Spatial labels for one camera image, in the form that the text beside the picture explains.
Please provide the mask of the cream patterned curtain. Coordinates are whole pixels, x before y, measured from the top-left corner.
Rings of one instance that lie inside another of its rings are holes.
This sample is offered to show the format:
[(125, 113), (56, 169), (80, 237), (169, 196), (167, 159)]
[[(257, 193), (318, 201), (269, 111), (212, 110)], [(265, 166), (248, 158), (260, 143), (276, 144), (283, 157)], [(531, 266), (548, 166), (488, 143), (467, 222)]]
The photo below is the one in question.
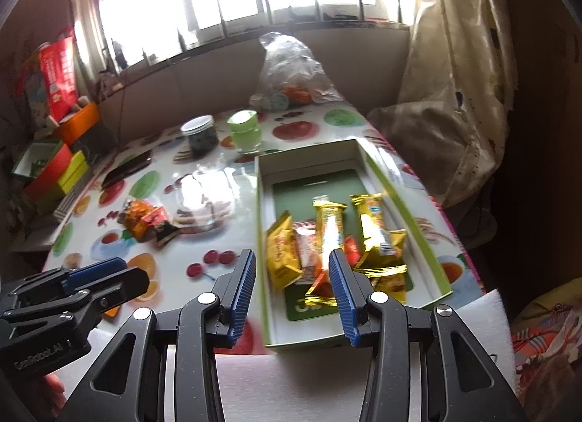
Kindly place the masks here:
[(507, 0), (415, 0), (395, 104), (368, 119), (445, 208), (500, 166), (517, 68)]

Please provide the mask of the small gold packet in box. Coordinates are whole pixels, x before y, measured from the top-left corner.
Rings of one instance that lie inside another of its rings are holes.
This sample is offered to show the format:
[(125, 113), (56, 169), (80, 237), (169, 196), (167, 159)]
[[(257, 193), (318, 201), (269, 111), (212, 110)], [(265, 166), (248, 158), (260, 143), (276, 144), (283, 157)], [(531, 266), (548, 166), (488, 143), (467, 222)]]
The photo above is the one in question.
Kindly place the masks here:
[(401, 304), (406, 304), (406, 264), (386, 268), (357, 268), (356, 271), (370, 280), (375, 291), (384, 292)]

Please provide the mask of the red textured box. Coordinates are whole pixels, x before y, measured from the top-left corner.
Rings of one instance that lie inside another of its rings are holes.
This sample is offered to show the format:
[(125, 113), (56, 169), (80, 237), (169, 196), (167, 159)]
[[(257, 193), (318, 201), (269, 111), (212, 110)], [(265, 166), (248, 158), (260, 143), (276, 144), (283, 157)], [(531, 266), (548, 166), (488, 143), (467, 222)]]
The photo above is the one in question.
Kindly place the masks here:
[(33, 141), (17, 159), (12, 174), (25, 180), (24, 195), (42, 197), (67, 170), (72, 152), (62, 140)]

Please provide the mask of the dark jar white lid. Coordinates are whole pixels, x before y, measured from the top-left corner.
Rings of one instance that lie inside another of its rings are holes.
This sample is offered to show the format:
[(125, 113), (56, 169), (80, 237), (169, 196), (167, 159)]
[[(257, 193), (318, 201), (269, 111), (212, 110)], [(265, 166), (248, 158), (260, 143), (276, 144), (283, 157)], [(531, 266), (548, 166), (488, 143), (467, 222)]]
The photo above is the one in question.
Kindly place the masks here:
[(219, 140), (211, 115), (203, 115), (189, 120), (180, 127), (180, 132), (187, 139), (191, 156), (194, 159), (204, 157), (218, 147)]

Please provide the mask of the orange snack pouch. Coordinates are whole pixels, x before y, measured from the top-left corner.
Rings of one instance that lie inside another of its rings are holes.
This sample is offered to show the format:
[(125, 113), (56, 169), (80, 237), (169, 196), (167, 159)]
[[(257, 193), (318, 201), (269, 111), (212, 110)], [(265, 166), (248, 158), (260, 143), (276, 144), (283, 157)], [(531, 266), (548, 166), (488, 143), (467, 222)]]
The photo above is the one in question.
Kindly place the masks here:
[(125, 229), (137, 241), (142, 241), (150, 225), (144, 221), (144, 218), (153, 212), (155, 206), (148, 201), (141, 201), (137, 198), (129, 197), (117, 217)]

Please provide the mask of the white green cardboard box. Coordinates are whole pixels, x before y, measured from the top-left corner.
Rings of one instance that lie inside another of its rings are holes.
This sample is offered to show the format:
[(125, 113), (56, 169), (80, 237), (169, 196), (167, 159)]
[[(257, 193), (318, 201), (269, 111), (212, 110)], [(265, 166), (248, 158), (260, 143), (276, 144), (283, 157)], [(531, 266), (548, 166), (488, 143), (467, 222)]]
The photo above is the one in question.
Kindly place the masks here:
[(343, 329), (328, 282), (341, 247), (361, 277), (392, 277), (409, 307), (431, 309), (452, 294), (442, 265), (396, 189), (388, 151), (363, 138), (266, 154), (258, 175), (258, 270), (267, 348), (334, 345)]

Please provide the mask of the gold rice snack bar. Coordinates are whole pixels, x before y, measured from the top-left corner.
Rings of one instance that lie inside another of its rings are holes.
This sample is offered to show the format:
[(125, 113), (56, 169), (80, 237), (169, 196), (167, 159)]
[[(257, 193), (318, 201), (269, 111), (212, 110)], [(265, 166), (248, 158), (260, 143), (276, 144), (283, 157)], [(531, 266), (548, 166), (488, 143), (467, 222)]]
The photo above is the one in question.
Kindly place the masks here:
[(313, 207), (316, 211), (316, 238), (320, 252), (320, 269), (305, 294), (308, 307), (335, 307), (334, 292), (330, 284), (330, 254), (336, 249), (344, 249), (343, 218), (345, 204), (331, 201), (328, 196), (315, 197)]

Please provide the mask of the red candy packet in box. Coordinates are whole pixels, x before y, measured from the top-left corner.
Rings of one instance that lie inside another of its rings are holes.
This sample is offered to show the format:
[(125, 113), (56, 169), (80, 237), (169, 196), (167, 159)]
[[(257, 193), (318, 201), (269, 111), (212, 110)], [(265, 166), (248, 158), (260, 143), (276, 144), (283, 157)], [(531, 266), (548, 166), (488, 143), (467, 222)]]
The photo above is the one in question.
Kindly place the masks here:
[(347, 236), (344, 240), (344, 253), (351, 268), (355, 268), (361, 260), (361, 253), (358, 248), (358, 243), (352, 235)]

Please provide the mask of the black smartphone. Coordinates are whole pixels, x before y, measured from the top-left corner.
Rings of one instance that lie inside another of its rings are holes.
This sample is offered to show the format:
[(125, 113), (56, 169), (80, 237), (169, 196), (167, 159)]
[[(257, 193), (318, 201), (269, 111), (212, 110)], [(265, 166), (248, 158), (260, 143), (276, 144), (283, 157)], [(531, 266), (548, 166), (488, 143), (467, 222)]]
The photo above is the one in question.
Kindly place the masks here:
[(118, 165), (115, 169), (105, 175), (101, 188), (103, 190), (115, 185), (121, 180), (135, 174), (136, 172), (148, 167), (153, 159), (152, 150), (144, 151), (143, 153), (131, 158), (129, 161)]

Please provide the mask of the red printed carton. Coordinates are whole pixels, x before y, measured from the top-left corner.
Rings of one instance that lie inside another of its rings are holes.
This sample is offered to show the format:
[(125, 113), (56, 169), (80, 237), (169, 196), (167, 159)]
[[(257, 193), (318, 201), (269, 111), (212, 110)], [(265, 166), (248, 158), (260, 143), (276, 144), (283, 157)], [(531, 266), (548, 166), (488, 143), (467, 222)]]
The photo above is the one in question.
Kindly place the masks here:
[(22, 66), (15, 92), (25, 98), (36, 128), (48, 118), (59, 123), (77, 102), (74, 45), (74, 31), (67, 28), (39, 45)]

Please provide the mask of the yellow packet in box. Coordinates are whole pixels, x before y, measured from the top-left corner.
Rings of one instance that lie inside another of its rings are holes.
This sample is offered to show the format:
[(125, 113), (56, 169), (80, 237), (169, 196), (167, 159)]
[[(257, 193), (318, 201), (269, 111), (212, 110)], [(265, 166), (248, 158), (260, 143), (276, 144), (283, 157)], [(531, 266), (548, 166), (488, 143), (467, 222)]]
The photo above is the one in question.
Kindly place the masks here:
[(276, 291), (281, 291), (303, 276), (292, 215), (288, 210), (266, 232), (266, 266), (270, 283)]

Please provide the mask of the green jar green lid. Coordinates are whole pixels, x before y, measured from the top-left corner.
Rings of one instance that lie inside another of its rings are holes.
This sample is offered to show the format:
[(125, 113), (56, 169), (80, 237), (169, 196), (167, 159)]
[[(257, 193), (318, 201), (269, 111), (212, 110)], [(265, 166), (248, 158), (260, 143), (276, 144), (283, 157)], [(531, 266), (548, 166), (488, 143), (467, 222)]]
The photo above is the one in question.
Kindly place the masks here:
[(243, 154), (259, 152), (262, 147), (262, 129), (258, 113), (254, 110), (238, 111), (227, 120), (227, 125), (238, 152)]

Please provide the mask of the orange storage box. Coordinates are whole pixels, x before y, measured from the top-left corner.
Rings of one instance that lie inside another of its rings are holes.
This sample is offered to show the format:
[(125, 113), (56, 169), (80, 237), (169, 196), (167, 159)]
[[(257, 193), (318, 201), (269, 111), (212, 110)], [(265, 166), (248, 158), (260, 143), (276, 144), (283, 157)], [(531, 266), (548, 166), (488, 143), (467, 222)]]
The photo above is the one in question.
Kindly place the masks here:
[(96, 103), (89, 103), (75, 112), (66, 122), (61, 123), (52, 132), (52, 136), (71, 146), (100, 121), (99, 107)]

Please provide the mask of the red black candy packet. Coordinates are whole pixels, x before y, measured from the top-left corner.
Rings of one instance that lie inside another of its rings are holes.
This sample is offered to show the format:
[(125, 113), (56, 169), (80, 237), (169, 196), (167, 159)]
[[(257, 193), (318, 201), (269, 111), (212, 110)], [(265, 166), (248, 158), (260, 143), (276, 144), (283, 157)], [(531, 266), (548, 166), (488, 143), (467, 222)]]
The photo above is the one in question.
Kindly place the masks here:
[(153, 208), (139, 224), (143, 228), (142, 241), (154, 241), (157, 248), (164, 248), (180, 235), (180, 228), (173, 225), (165, 208)]

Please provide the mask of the orange red packet in box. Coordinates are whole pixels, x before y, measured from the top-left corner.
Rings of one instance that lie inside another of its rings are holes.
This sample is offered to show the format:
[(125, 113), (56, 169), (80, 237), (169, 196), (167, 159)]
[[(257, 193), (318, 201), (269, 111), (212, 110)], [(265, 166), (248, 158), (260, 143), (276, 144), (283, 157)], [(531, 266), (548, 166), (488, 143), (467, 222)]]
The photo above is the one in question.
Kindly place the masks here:
[(297, 284), (311, 285), (318, 277), (322, 263), (317, 238), (317, 224), (313, 219), (293, 223), (297, 255), (302, 276)]

